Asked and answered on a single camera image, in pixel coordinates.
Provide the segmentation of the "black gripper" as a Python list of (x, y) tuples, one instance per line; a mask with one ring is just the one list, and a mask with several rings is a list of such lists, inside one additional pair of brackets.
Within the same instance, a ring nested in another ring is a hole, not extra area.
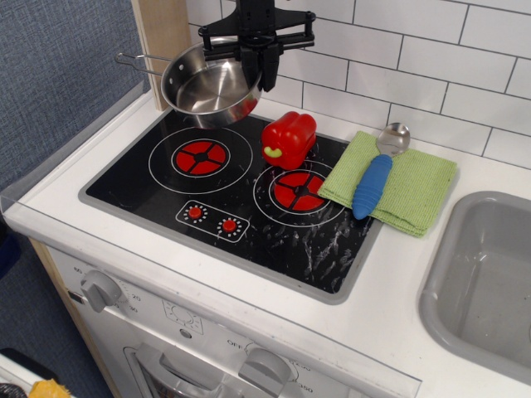
[(247, 84), (254, 85), (261, 72), (262, 89), (269, 92), (275, 87), (280, 52), (314, 45), (315, 20), (311, 11), (280, 9), (273, 1), (237, 1), (232, 14), (200, 27), (198, 34), (207, 60), (241, 58)]

